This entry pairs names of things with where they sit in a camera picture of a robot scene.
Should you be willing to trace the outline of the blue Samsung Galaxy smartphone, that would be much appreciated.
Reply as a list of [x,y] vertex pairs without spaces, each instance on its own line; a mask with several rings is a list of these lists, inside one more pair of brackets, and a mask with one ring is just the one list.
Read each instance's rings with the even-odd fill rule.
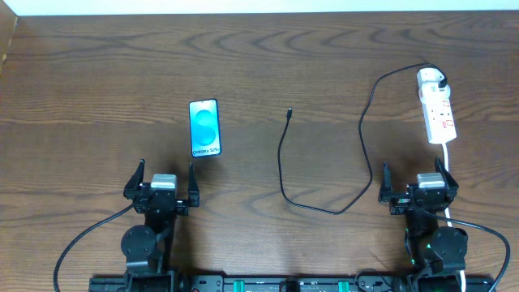
[[221,131],[216,99],[189,104],[191,155],[212,157],[221,154]]

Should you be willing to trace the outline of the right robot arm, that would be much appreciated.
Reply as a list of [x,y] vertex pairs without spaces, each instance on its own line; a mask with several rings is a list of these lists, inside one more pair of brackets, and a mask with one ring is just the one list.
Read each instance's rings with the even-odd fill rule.
[[468,235],[460,228],[440,226],[437,215],[443,213],[457,196],[459,185],[435,159],[435,172],[418,174],[417,182],[405,191],[394,191],[391,171],[384,163],[384,175],[378,201],[389,205],[392,215],[405,217],[405,249],[414,271],[395,281],[398,291],[425,291],[433,285],[447,290],[460,288],[459,272],[465,269]]

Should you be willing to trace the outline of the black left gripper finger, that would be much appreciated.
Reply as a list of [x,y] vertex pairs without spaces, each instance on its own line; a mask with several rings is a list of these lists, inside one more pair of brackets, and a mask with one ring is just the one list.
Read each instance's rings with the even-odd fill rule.
[[199,187],[195,179],[193,163],[189,163],[189,180],[187,192],[190,198],[199,198]]
[[133,173],[129,181],[127,182],[126,186],[124,187],[124,191],[135,191],[139,190],[141,183],[144,179],[144,167],[145,167],[145,160],[140,159],[139,165],[136,169],[136,171]]

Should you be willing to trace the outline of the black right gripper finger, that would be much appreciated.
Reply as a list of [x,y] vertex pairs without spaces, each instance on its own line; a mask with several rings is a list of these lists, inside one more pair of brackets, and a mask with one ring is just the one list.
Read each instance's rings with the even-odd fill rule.
[[391,171],[388,167],[388,163],[384,162],[384,172],[382,183],[380,186],[380,195],[388,195],[392,193],[392,179],[391,179]]
[[452,175],[446,170],[445,164],[441,161],[439,157],[435,158],[435,170],[437,173],[442,175],[444,179],[445,186],[448,189],[458,189],[459,185],[456,180],[452,177]]

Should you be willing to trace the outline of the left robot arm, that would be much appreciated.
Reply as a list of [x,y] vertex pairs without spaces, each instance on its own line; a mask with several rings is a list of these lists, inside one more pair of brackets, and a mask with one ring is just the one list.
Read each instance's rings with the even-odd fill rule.
[[169,266],[178,217],[198,208],[199,187],[194,166],[189,164],[187,198],[177,196],[177,176],[154,174],[144,181],[145,160],[139,165],[123,189],[132,208],[144,215],[144,223],[131,227],[121,240],[126,257],[125,291],[189,291],[191,279]]

